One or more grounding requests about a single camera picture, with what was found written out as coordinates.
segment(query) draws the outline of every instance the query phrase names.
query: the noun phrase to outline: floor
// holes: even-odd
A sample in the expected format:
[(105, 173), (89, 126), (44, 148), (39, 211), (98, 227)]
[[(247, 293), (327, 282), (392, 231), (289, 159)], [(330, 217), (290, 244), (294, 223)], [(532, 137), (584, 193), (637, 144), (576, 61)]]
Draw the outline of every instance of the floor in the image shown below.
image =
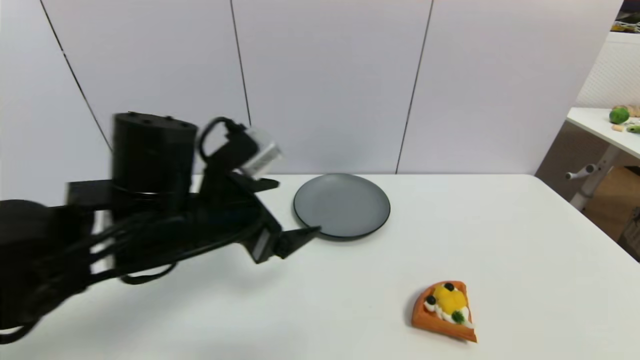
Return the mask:
[(624, 167), (614, 167), (602, 181), (584, 210), (585, 216), (614, 241), (634, 208), (640, 206), (640, 176)]

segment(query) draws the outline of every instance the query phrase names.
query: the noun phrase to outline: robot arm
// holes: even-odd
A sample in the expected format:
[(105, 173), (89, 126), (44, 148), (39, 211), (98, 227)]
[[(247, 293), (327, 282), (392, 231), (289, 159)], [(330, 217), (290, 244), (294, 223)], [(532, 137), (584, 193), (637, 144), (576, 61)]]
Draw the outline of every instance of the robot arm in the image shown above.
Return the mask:
[[(278, 182), (253, 175), (279, 156), (277, 147), (230, 119), (214, 119), (198, 140), (205, 161), (198, 193), (190, 193), (197, 127), (171, 117), (114, 116), (111, 180), (68, 185), (67, 205), (47, 208), (27, 200), (0, 202), (0, 344), (25, 336), (47, 313), (96, 282), (119, 278), (143, 284), (179, 261), (240, 243), (254, 262), (286, 258), (319, 227), (282, 231), (254, 195)], [(228, 142), (207, 155), (204, 140), (224, 124)], [(91, 234), (95, 211), (113, 225)], [(97, 244), (102, 250), (91, 252)], [(113, 257), (92, 273), (91, 264)], [(131, 276), (159, 266), (155, 275)]]

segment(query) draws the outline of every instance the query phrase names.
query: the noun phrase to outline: pizza slice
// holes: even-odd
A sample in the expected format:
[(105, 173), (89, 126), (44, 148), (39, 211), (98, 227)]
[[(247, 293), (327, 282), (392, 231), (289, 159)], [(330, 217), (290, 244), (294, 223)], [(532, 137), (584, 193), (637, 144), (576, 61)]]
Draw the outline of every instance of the pizza slice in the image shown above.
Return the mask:
[(468, 303), (464, 282), (438, 282), (416, 300), (411, 325), (477, 343)]

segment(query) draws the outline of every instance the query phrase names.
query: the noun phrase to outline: white table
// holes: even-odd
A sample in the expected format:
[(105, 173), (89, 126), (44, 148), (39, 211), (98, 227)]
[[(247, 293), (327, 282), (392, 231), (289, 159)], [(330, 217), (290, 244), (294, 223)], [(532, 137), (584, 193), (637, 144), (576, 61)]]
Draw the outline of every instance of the white table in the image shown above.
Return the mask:
[(582, 210), (592, 198), (621, 150), (640, 159), (640, 135), (626, 131), (620, 133), (611, 129), (609, 112), (611, 109), (572, 108), (567, 115), (568, 122), (609, 143), (609, 147), (596, 164), (596, 171), (589, 175), (587, 181), (571, 200), (571, 204), (579, 210)]
[[(313, 176), (260, 195), (285, 229)], [(525, 175), (374, 175), (388, 222), (254, 265), (240, 245), (141, 286), (108, 281), (47, 316), (15, 359), (639, 359), (640, 265)], [(426, 287), (465, 281), (478, 344), (414, 329)]]

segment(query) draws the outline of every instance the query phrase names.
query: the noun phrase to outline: green broccoli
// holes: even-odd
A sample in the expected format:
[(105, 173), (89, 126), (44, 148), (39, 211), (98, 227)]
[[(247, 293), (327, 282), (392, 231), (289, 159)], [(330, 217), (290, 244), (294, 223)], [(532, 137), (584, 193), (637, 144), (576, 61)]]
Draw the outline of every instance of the green broccoli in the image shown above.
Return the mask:
[(465, 316), (462, 315), (461, 311), (455, 310), (451, 314), (451, 320), (455, 321), (456, 323), (463, 323), (465, 322)]

